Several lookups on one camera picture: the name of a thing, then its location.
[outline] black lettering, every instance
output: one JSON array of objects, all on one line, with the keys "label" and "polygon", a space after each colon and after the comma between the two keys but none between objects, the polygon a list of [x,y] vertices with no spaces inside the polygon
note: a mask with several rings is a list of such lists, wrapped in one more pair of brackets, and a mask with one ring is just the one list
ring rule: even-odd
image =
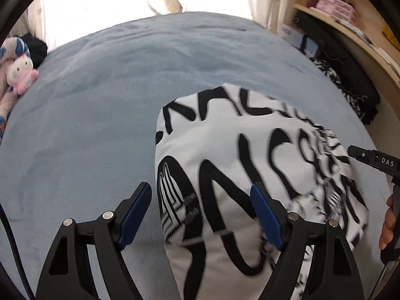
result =
[{"label": "black lettering", "polygon": [[341,198],[341,215],[343,216],[343,231],[347,232],[347,228],[349,226],[349,216],[347,215],[347,211],[345,209],[345,203],[347,200],[346,192],[343,192],[335,183],[335,181],[332,179],[330,181],[331,186],[333,187],[333,190],[336,192],[336,194]]},{"label": "black lettering", "polygon": [[345,189],[346,189],[346,186],[348,188],[350,188],[351,194],[353,194],[355,196],[355,198],[357,199],[358,202],[360,202],[365,208],[367,208],[367,205],[365,204],[364,199],[361,196],[361,193],[357,189],[356,182],[344,175],[340,175],[340,179],[341,179],[341,183],[343,184],[343,187]]},{"label": "black lettering", "polygon": [[312,120],[310,120],[308,117],[302,118],[299,115],[299,111],[295,108],[294,109],[294,116],[296,116],[300,121],[303,121],[304,123],[309,123],[311,126],[314,126],[316,128],[319,128],[318,126],[315,126]]},{"label": "black lettering", "polygon": [[343,193],[343,198],[342,198],[343,199],[343,204],[347,205],[347,208],[349,209],[349,212],[350,212],[351,216],[353,217],[353,220],[356,223],[360,223],[360,219],[357,216],[357,214],[356,214],[356,212],[355,212],[355,210],[353,208],[353,205],[351,205],[349,197],[348,197],[348,193],[349,193],[348,189],[351,190],[351,185],[352,184],[351,184],[350,180],[346,176],[340,175],[340,179],[341,179],[341,183],[342,183],[343,188],[344,188],[344,193]]},{"label": "black lettering", "polygon": [[271,139],[269,140],[269,147],[267,151],[268,163],[271,169],[277,174],[277,176],[282,181],[282,184],[285,186],[287,194],[289,195],[290,199],[293,199],[299,196],[300,194],[296,192],[295,189],[291,186],[285,174],[277,168],[272,157],[273,150],[277,146],[280,146],[283,143],[292,143],[292,141],[282,129],[277,128],[272,132]]},{"label": "black lettering", "polygon": [[185,248],[191,252],[191,264],[183,286],[183,298],[185,300],[195,300],[204,275],[207,251],[204,242],[186,246]]},{"label": "black lettering", "polygon": [[268,107],[262,107],[262,108],[250,107],[248,105],[248,102],[249,102],[249,91],[248,91],[248,89],[241,88],[239,96],[240,96],[241,106],[243,107],[244,111],[247,114],[253,115],[253,116],[263,116],[263,115],[269,115],[269,114],[273,113],[273,111]]},{"label": "black lettering", "polygon": [[159,144],[161,139],[164,136],[164,132],[163,131],[157,131],[157,133],[155,133],[155,145]]},{"label": "black lettering", "polygon": [[324,153],[324,145],[323,145],[323,143],[321,141],[321,135],[319,135],[317,133],[317,131],[315,131],[315,130],[313,130],[312,132],[313,132],[313,134],[315,136],[315,140],[316,140],[315,145],[316,145],[316,148],[317,148],[317,152],[319,152],[319,154],[323,154]]},{"label": "black lettering", "polygon": [[217,87],[215,89],[201,91],[197,94],[197,98],[199,103],[199,115],[202,121],[204,121],[207,117],[209,101],[211,99],[216,99],[216,98],[229,100],[232,103],[233,107],[235,108],[237,115],[242,116],[240,110],[236,106],[235,101],[232,100],[231,97],[229,97],[224,87]]},{"label": "black lettering", "polygon": [[[169,174],[175,180],[183,199],[186,197],[196,194],[191,181],[187,177],[185,171],[182,169],[179,162],[171,157],[170,155],[165,156],[158,165],[157,169],[157,196],[158,196],[158,205],[160,210],[160,216],[163,216],[163,211],[161,204],[163,204],[163,197],[161,196],[161,176],[164,175],[164,164],[167,164]],[[185,205],[186,213],[192,212],[195,208],[199,210],[199,214],[194,217],[194,219],[187,223],[185,226],[185,232],[183,234],[183,240],[188,240],[196,237],[200,237],[203,231],[203,219],[201,215],[201,208],[199,204],[199,200],[194,198],[192,202]]]},{"label": "black lettering", "polygon": [[288,113],[288,107],[287,107],[287,105],[285,104],[285,103],[281,103],[282,104],[282,108],[283,108],[283,110],[280,110],[280,109],[277,109],[277,112],[279,113],[279,114],[281,114],[283,117],[286,117],[286,118],[293,118],[293,116],[291,116],[289,113]]},{"label": "black lettering", "polygon": [[250,147],[249,147],[249,140],[245,137],[244,134],[239,135],[239,139],[237,141],[237,148],[239,149],[239,159],[241,165],[243,166],[247,176],[250,178],[253,184],[255,183],[262,183],[265,187],[263,179],[257,168],[255,167],[251,155],[250,155]]},{"label": "black lettering", "polygon": [[351,243],[353,244],[353,246],[357,246],[358,243],[360,242],[360,234],[357,232],[357,234],[355,235],[355,237],[353,238],[353,240],[351,241]]},{"label": "black lettering", "polygon": [[182,105],[180,103],[177,103],[175,100],[166,104],[162,108],[162,113],[164,115],[164,120],[165,120],[165,129],[167,130],[168,135],[173,132],[173,127],[171,125],[171,115],[169,109],[172,109],[182,116],[184,116],[186,119],[189,121],[193,122],[196,119],[196,112],[185,105]]},{"label": "black lettering", "polygon": [[342,144],[340,142],[336,143],[333,147],[331,147],[332,150],[335,150],[338,146],[341,146]]},{"label": "black lettering", "polygon": [[336,156],[336,159],[337,160],[339,160],[339,161],[341,161],[341,162],[343,162],[343,163],[345,163],[345,164],[348,164],[348,165],[350,165],[350,160],[349,160],[349,158],[347,157],[347,156],[345,156],[345,155],[337,155]]},{"label": "black lettering", "polygon": [[[302,140],[307,141],[307,144],[308,144],[308,146],[311,149],[311,152],[313,154],[313,159],[312,160],[309,160],[309,159],[306,158],[306,155],[303,152],[303,149],[301,147],[301,141]],[[318,185],[319,184],[318,177],[320,177],[321,180],[325,180],[327,177],[324,175],[323,171],[321,170],[320,159],[317,157],[317,154],[315,153],[313,147],[311,146],[310,137],[307,134],[307,132],[305,132],[303,129],[299,130],[299,137],[298,137],[297,146],[299,148],[300,154],[303,157],[304,161],[307,162],[308,164],[314,166],[314,168],[315,168],[315,172],[314,172],[315,182]],[[332,171],[332,167],[333,167],[334,164],[335,164],[335,161],[333,160],[333,158],[331,156],[329,158],[329,164],[328,164],[330,171]]]},{"label": "black lettering", "polygon": [[[206,159],[201,163],[199,169],[199,189],[205,217],[214,233],[225,230],[227,227],[218,208],[217,198],[213,188],[213,181],[218,183],[225,190],[228,196],[234,200],[250,218],[254,219],[256,217],[256,213],[250,201],[250,196],[237,187],[234,182]],[[243,259],[232,232],[221,236],[221,239],[232,263],[244,275],[254,276],[263,270],[266,256],[261,246],[259,264],[255,267],[250,267]]]}]

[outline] bedsheet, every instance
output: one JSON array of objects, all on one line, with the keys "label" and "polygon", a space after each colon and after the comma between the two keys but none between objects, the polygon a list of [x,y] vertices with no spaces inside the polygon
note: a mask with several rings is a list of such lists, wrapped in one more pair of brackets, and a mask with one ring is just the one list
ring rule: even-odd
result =
[{"label": "bedsheet", "polygon": [[[154,154],[159,110],[180,96],[229,82],[298,108],[345,147],[374,148],[312,62],[242,18],[188,12],[120,24],[52,51],[39,71],[11,113],[0,147],[1,203],[34,290],[65,218],[93,220],[148,181],[153,200],[122,254],[144,299],[179,299],[164,249]],[[378,240],[390,191],[384,174],[353,164],[370,211],[354,252],[369,293],[382,268]],[[99,296],[108,299],[93,249],[89,256]],[[22,290],[3,228],[0,260]]]}]

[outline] plush doll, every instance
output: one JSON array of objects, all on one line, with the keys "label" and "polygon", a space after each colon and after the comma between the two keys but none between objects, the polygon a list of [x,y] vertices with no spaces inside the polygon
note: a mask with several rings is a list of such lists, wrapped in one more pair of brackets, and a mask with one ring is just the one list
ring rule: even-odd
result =
[{"label": "plush doll", "polygon": [[33,70],[29,49],[23,40],[7,38],[0,47],[0,143],[14,104],[38,75]]},{"label": "plush doll", "polygon": [[25,54],[17,58],[5,71],[7,83],[16,96],[22,96],[37,80],[39,72],[33,69],[32,60]]}]

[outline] finger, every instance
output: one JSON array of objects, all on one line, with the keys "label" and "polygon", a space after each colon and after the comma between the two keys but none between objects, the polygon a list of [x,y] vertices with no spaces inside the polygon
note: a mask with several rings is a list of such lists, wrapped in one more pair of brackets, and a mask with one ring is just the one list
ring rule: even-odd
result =
[{"label": "finger", "polygon": [[385,225],[388,229],[393,230],[393,228],[395,227],[395,223],[396,223],[395,214],[393,213],[392,209],[389,208],[389,209],[386,211],[386,214],[385,214],[385,223],[384,223],[384,225]]},{"label": "finger", "polygon": [[393,195],[389,196],[389,198],[387,199],[386,204],[387,204],[387,206],[389,206],[390,208],[393,206]]},{"label": "finger", "polygon": [[383,241],[382,239],[382,235],[379,238],[379,249],[380,250],[384,250],[386,248],[388,244],[386,242]]},{"label": "finger", "polygon": [[384,225],[382,228],[381,238],[385,243],[390,243],[393,240],[393,231]]}]

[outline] shelf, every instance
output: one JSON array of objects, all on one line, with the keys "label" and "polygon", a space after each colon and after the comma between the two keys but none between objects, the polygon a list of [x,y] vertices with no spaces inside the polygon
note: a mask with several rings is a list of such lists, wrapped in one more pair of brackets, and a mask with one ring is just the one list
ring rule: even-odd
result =
[{"label": "shelf", "polygon": [[400,119],[400,78],[386,61],[369,44],[365,43],[346,27],[337,23],[333,18],[300,4],[295,4],[293,7],[323,21],[337,30],[339,33],[337,38],[340,39],[357,59],[375,86],[385,96],[397,118]]},{"label": "shelf", "polygon": [[[307,5],[308,0],[295,0],[302,6]],[[357,27],[360,28],[377,46],[388,53],[397,64],[400,64],[400,51],[382,34],[385,24],[379,12],[369,0],[350,0],[357,11]]]}]

